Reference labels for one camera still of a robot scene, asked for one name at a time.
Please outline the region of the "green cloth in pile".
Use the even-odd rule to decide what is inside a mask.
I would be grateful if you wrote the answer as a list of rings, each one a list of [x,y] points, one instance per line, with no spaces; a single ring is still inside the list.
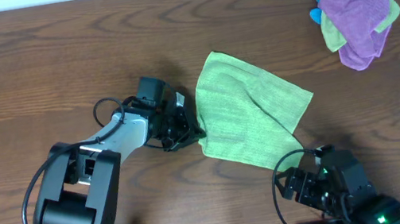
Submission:
[[[383,29],[389,24],[392,25],[400,13],[400,5],[395,0],[390,0],[390,5],[391,10],[389,16],[387,17],[386,21],[380,25],[380,27]],[[321,32],[323,34],[326,46],[328,46],[332,52],[338,52],[338,49],[340,46],[345,44],[346,40],[341,35],[335,34],[335,26],[333,26],[329,20],[321,18],[321,21]]]

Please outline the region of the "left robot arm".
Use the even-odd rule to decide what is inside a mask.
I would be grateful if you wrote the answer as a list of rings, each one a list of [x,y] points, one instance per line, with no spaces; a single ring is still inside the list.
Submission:
[[[115,224],[122,163],[150,140],[175,152],[204,136],[186,97],[130,97],[92,137],[57,143],[32,179],[33,224]]]

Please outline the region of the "green microfiber cloth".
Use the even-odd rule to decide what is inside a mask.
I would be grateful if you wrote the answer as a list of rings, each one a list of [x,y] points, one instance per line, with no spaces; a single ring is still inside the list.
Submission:
[[[312,92],[221,52],[209,54],[197,82],[205,156],[281,171],[298,165],[303,146],[293,133]]]

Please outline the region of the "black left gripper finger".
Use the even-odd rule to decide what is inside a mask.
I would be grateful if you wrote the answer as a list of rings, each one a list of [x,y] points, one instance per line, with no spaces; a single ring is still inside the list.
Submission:
[[[200,127],[193,127],[188,130],[181,138],[179,138],[173,145],[169,147],[169,152],[175,152],[179,149],[190,146],[191,144],[199,141],[206,137],[206,133]]]
[[[184,105],[184,116],[186,118],[186,122],[189,125],[190,129],[195,129],[196,126],[196,118],[194,117],[194,113],[192,111],[192,108],[189,105],[188,100],[185,99],[185,105]]]

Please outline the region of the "blue cloth in pile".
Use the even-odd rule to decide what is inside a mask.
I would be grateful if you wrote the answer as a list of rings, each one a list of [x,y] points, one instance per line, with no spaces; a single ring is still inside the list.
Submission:
[[[316,22],[318,25],[320,25],[320,24],[322,23],[322,21],[321,21],[321,17],[322,17],[321,14],[322,14],[322,11],[321,11],[321,9],[320,9],[319,7],[314,8],[314,9],[312,9],[312,10],[309,11],[309,16],[310,16],[311,19],[312,19],[314,22]]]

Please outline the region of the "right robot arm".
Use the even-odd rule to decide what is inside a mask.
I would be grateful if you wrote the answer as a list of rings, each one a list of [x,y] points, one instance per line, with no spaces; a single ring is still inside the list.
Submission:
[[[281,79],[198,90],[193,120],[202,152],[271,169],[274,200],[320,210],[335,224],[400,224],[400,202],[376,192],[351,152],[305,149],[294,138],[312,96]]]

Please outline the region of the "purple cloth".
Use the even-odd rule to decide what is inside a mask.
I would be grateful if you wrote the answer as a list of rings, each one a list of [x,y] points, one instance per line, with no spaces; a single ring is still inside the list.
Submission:
[[[392,27],[380,27],[389,16],[390,0],[319,0],[318,6],[335,34],[346,40],[337,50],[343,65],[362,71],[381,56]]]

